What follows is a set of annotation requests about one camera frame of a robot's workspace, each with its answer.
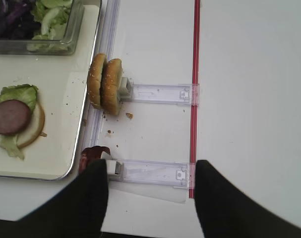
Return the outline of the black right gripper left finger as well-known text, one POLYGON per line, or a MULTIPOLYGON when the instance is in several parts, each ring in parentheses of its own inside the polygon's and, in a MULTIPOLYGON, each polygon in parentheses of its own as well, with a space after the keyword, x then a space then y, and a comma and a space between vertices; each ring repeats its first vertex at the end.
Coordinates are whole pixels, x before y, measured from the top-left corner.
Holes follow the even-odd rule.
POLYGON ((98 238, 108 197, 106 162, 94 161, 33 212, 14 222, 0 221, 0 238, 98 238))

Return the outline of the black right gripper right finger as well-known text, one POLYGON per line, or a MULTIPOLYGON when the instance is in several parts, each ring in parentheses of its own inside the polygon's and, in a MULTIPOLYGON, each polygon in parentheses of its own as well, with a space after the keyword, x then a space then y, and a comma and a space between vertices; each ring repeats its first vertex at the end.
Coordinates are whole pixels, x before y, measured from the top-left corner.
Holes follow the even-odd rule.
POLYGON ((196 162, 194 202, 206 238, 301 238, 301 228, 253 201, 207 160, 196 162))

